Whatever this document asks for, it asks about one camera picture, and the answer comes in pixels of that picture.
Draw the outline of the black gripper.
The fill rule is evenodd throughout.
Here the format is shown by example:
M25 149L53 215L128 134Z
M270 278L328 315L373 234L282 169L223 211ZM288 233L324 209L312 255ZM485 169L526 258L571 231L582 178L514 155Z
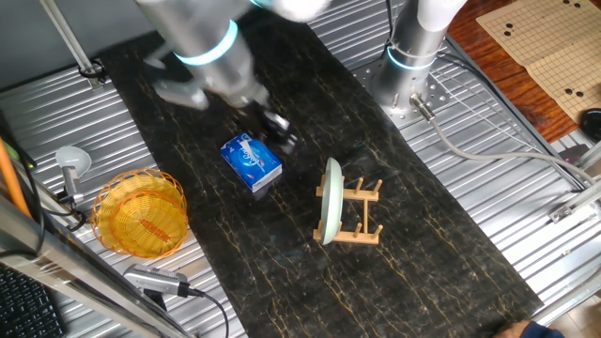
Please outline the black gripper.
M237 109L239 118L245 127L255 137L277 137L278 147L285 153L291 154L298 142L298 137L292 133L290 122L278 115L267 104L252 101Z

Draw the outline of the person hand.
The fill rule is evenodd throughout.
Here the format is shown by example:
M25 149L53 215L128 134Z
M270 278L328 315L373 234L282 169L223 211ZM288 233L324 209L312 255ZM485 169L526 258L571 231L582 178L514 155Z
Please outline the person hand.
M493 335L493 338L520 338L530 324L531 322L527 320L506 324Z

